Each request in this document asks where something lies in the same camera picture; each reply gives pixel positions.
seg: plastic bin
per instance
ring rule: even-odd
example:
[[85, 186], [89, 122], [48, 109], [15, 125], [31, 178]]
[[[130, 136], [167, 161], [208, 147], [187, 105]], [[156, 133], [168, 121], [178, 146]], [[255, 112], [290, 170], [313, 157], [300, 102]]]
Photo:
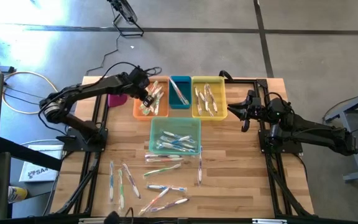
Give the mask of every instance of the plastic bin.
[[150, 77], [150, 85], [149, 88], [152, 87], [153, 83], [155, 81], [158, 81], [159, 85], [162, 85], [161, 91], [164, 92], [164, 95], [162, 96], [160, 100], [160, 106], [158, 108], [158, 115], [155, 116], [153, 112], [150, 112], [148, 115], [144, 115], [142, 113], [142, 110], [139, 109], [142, 102], [140, 100], [134, 100], [134, 117], [138, 119], [139, 121], [150, 121], [153, 117], [167, 117], [169, 112], [169, 106], [168, 106], [168, 96], [169, 96], [169, 78], [168, 77]]
[[[223, 77], [193, 77], [191, 79], [192, 81], [192, 97], [193, 97], [193, 103], [192, 103], [192, 109], [191, 113], [194, 118], [199, 118], [203, 121], [221, 121], [224, 118], [227, 117], [227, 104], [226, 104], [226, 90], [224, 87], [224, 78]], [[196, 94], [195, 94], [195, 87], [199, 91], [201, 91], [204, 94], [204, 85], [208, 83], [211, 87], [212, 94], [214, 95], [214, 99], [216, 102], [216, 106], [218, 106], [218, 113], [215, 113], [212, 105], [211, 99], [208, 99], [208, 105], [209, 109], [212, 111], [214, 116], [210, 116], [209, 112], [205, 110], [205, 104], [199, 99], [201, 103], [202, 114], [198, 114], [197, 104], [196, 104]]]
[[[191, 135], [195, 152], [181, 152], [174, 149], [157, 149], [157, 141], [168, 131], [179, 136]], [[156, 154], [197, 155], [201, 148], [201, 121], [196, 118], [153, 118], [150, 129], [149, 151]]]
[[183, 96], [189, 101], [189, 105], [184, 105], [175, 89], [172, 86], [172, 83], [169, 83], [169, 105], [172, 109], [188, 109], [191, 107], [191, 77], [189, 76], [171, 76], [171, 79], [175, 82]]

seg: wooden table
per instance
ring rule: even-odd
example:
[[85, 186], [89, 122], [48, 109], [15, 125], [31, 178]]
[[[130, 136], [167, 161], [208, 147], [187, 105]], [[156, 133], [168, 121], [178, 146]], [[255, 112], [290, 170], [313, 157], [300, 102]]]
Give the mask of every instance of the wooden table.
[[[93, 83], [99, 77], [84, 77], [83, 83]], [[281, 78], [268, 78], [269, 91], [287, 98], [284, 81]], [[227, 103], [238, 103], [246, 97], [251, 85], [227, 84]], [[75, 115], [83, 120], [91, 120], [95, 98], [79, 101]], [[248, 132], [242, 133], [242, 122], [229, 113], [223, 121], [202, 121], [201, 141], [203, 145], [203, 181], [197, 186], [198, 159], [192, 158], [182, 163], [182, 167], [171, 173], [155, 175], [143, 179], [143, 174], [164, 165], [146, 164], [144, 155], [148, 151], [150, 121], [138, 121], [132, 116], [134, 100], [109, 110], [107, 128], [109, 137], [106, 150], [102, 153], [98, 180], [94, 194], [92, 216], [107, 216], [118, 211], [118, 174], [124, 162], [129, 166], [142, 196], [135, 197], [129, 181], [123, 177], [125, 211], [133, 207], [135, 215], [158, 195], [147, 190], [146, 183], [177, 185], [187, 187], [190, 201], [177, 207], [148, 213], [148, 217], [205, 217], [205, 218], [268, 218], [273, 217], [272, 200], [265, 157], [260, 153], [257, 130], [259, 124], [251, 121]], [[171, 110], [170, 116], [191, 116], [191, 110]], [[283, 154], [283, 164], [287, 185], [304, 208], [313, 213], [305, 172], [300, 161], [291, 154]], [[75, 152], [63, 161], [58, 179], [51, 212], [57, 211], [76, 189], [83, 163], [84, 153]], [[109, 200], [109, 163], [114, 161], [114, 201]], [[82, 207], [88, 197], [88, 187], [84, 191]], [[169, 192], [157, 205], [180, 198], [177, 192]], [[278, 193], [280, 208], [284, 211], [282, 194]]]

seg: orange bin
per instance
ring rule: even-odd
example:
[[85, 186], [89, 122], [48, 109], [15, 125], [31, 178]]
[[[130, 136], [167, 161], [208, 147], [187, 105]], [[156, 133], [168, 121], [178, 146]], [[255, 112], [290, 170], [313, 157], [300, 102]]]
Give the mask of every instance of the orange bin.
[[158, 108], [158, 115], [155, 116], [152, 112], [148, 115], [144, 115], [142, 110], [139, 109], [142, 102], [140, 100], [134, 101], [134, 117], [139, 121], [150, 121], [154, 117], [168, 117], [169, 105], [168, 105], [168, 96], [169, 96], [169, 77], [150, 77], [149, 89], [152, 87], [155, 81], [158, 81], [159, 85], [162, 85], [161, 91], [164, 92], [164, 95], [161, 97], [160, 106]]

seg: gray concrete floor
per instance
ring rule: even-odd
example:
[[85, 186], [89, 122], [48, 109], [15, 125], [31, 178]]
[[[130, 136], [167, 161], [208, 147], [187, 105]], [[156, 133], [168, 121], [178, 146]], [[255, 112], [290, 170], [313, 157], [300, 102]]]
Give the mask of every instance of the gray concrete floor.
[[[129, 2], [143, 27], [258, 28], [252, 0]], [[358, 1], [260, 0], [260, 5], [266, 29], [358, 30]], [[9, 12], [15, 16], [5, 16]], [[0, 0], [0, 23], [111, 27], [112, 19], [104, 0]], [[117, 35], [0, 26], [0, 65], [41, 73], [62, 89], [80, 82], [88, 69], [100, 66], [103, 55], [115, 49]], [[267, 35], [267, 44], [274, 76], [284, 78], [294, 110], [304, 118], [320, 122], [332, 105], [358, 95], [357, 35]], [[120, 61], [144, 68], [161, 66], [167, 75], [217, 75], [225, 69], [236, 77], [266, 77], [259, 34], [146, 33], [141, 39], [121, 38], [119, 51], [105, 58], [104, 68], [89, 75], [101, 75], [107, 65]], [[122, 66], [112, 73], [123, 70], [129, 68]], [[9, 83], [42, 96], [52, 91], [30, 75], [14, 77]], [[15, 99], [9, 102], [22, 110], [37, 110], [35, 105]], [[2, 107], [0, 136], [21, 143], [54, 138], [56, 134], [44, 128], [36, 116]], [[358, 181], [342, 181], [342, 175], [357, 170], [353, 158], [316, 146], [304, 145], [304, 149], [316, 214], [358, 220]], [[21, 170], [21, 165], [12, 160], [12, 170]], [[43, 195], [15, 204], [14, 217], [40, 215], [46, 199]]]

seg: teal bin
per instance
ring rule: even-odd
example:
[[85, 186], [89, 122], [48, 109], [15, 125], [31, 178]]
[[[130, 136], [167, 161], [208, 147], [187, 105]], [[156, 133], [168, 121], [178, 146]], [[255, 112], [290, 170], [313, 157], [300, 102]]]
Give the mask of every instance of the teal bin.
[[172, 83], [169, 83], [169, 105], [172, 109], [188, 109], [191, 107], [191, 77], [189, 76], [171, 76], [183, 96], [189, 101], [189, 105], [184, 105], [177, 95]]
[[[162, 143], [170, 143], [180, 136], [191, 139], [174, 144], [185, 151], [170, 149]], [[198, 118], [153, 118], [150, 129], [149, 151], [156, 154], [197, 155], [201, 149], [201, 120]]]

